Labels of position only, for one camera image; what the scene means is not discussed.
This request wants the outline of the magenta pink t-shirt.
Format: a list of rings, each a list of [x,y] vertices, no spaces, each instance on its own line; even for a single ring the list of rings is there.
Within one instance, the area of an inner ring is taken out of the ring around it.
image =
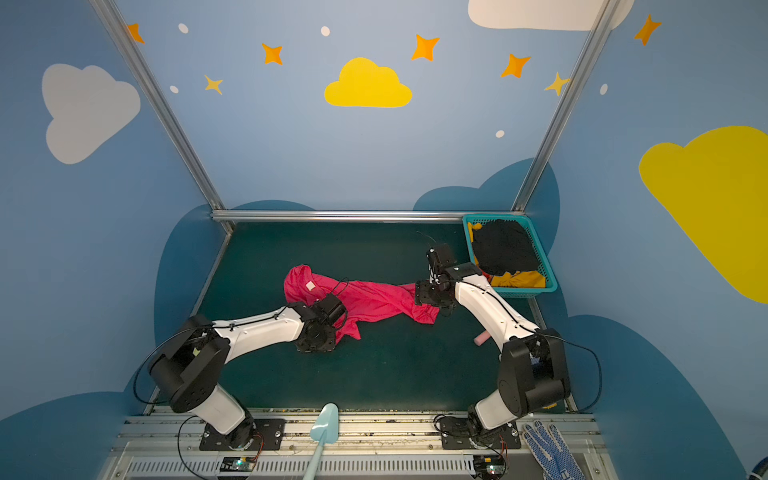
[[[336,343],[345,336],[360,340],[359,322],[376,323],[406,315],[417,323],[432,325],[440,312],[438,307],[416,303],[414,284],[337,281],[314,273],[308,265],[296,266],[288,272],[283,291],[288,303],[303,302],[307,305],[323,299],[327,294],[336,296],[347,310],[345,320],[337,320],[334,324]]]

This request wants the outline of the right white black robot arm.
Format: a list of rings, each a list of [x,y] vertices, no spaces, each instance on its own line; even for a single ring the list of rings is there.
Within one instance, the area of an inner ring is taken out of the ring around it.
[[[484,435],[571,395],[565,342],[515,310],[479,267],[458,263],[450,247],[427,250],[429,277],[416,283],[415,303],[440,309],[460,305],[490,334],[500,351],[496,390],[468,410],[467,429]]]

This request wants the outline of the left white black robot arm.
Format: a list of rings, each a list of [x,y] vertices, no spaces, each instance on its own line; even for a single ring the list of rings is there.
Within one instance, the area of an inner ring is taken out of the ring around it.
[[[189,318],[146,362],[170,408],[205,422],[202,451],[277,450],[283,421],[256,420],[219,383],[224,367],[256,350],[292,343],[301,353],[331,352],[347,309],[333,294],[307,305],[290,303],[252,317],[210,321]]]

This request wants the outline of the black t-shirt in basket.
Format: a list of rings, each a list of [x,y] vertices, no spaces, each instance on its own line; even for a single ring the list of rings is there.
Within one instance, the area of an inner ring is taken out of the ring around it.
[[[536,271],[540,266],[527,231],[515,221],[472,224],[471,244],[479,267],[493,276]]]

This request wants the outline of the yellow t-shirt in basket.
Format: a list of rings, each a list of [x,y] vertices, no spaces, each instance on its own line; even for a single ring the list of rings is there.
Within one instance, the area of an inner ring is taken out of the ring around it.
[[[472,224],[476,224],[476,223],[472,223],[472,222],[467,223],[468,232],[470,236],[470,244],[471,244],[471,225]],[[473,259],[474,259],[474,263],[479,267],[477,260],[474,256],[474,252],[473,252]],[[542,289],[546,287],[546,278],[542,273],[539,272],[539,268],[536,271],[517,272],[513,274],[506,273],[506,274],[503,274],[502,276],[493,276],[485,273],[481,268],[480,269],[483,271],[483,274],[489,280],[491,286],[494,288]]]

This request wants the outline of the teal plastic basket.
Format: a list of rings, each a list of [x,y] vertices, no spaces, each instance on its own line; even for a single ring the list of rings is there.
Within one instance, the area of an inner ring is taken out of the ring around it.
[[[525,216],[476,213],[462,226],[469,259],[505,298],[533,298],[558,288],[544,245]]]

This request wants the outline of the left green circuit board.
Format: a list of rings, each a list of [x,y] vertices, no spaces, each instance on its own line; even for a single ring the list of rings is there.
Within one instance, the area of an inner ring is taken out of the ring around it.
[[[255,457],[225,457],[220,465],[220,472],[251,473],[255,465]]]

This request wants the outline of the green circuit board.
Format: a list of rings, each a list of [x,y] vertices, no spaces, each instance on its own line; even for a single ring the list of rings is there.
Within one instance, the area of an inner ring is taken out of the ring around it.
[[[473,479],[499,480],[507,471],[507,463],[499,455],[476,455],[472,460]]]
[[[220,472],[251,473],[255,465],[255,457],[225,457],[220,465]]]

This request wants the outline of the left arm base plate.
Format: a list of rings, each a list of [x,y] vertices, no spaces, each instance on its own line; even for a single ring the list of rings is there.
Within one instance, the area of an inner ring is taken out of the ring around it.
[[[223,434],[206,423],[199,449],[213,452],[276,451],[281,447],[285,425],[285,420],[279,418],[246,418],[230,433]]]

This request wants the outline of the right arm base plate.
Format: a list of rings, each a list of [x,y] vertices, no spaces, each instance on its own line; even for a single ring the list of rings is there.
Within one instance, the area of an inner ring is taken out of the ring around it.
[[[446,416],[433,418],[433,427],[438,432],[444,450],[518,450],[521,438],[517,424],[507,422],[494,429],[475,428],[468,418]]]

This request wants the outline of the aluminium frame back bar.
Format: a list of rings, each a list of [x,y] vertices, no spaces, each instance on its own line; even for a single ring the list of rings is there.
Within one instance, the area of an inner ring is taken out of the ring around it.
[[[461,223],[474,212],[462,211],[301,211],[301,210],[214,210],[218,222],[330,222],[330,223]]]

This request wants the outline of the blue dotted glove on rail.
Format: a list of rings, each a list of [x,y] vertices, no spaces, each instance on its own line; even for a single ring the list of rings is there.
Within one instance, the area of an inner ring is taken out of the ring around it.
[[[522,437],[545,477],[552,480],[585,480],[586,476],[554,424],[539,420],[526,424]]]

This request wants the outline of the aluminium frame right post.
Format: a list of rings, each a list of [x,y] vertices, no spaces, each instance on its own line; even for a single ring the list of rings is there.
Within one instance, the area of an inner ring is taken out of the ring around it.
[[[513,213],[523,214],[526,211],[544,170],[556,149],[557,143],[566,128],[568,120],[613,30],[612,24],[614,19],[618,17],[618,10],[621,4],[622,1],[619,0],[604,1],[598,10],[595,22],[588,32],[585,43],[571,72],[571,81],[565,85],[565,92],[560,96],[537,154],[515,197],[511,207]]]

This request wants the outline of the aluminium frame post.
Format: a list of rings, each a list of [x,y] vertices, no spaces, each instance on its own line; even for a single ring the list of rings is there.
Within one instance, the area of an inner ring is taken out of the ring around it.
[[[89,4],[99,17],[137,84],[147,98],[166,134],[191,174],[198,189],[211,208],[212,214],[226,209],[223,200],[195,152],[188,136],[172,111],[160,84],[153,75],[138,43],[129,33],[128,25],[115,1],[90,0]]]
[[[568,120],[613,30],[612,24],[614,19],[618,17],[618,10],[621,4],[622,1],[619,0],[604,1],[598,10],[595,22],[588,32],[585,43],[571,72],[571,81],[565,85],[565,92],[560,96],[537,154],[515,197],[511,207],[513,213],[523,214],[526,211],[544,170],[556,149],[557,143],[566,128]]]

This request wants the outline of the aluminium frame left post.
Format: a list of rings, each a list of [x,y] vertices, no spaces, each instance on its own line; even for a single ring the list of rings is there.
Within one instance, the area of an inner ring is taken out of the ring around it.
[[[115,1],[90,0],[89,4],[99,17],[137,84],[147,98],[166,134],[191,174],[198,189],[211,208],[212,214],[226,209],[223,200],[195,152],[188,136],[172,111],[160,84],[153,75],[138,43],[129,33],[128,25]]]

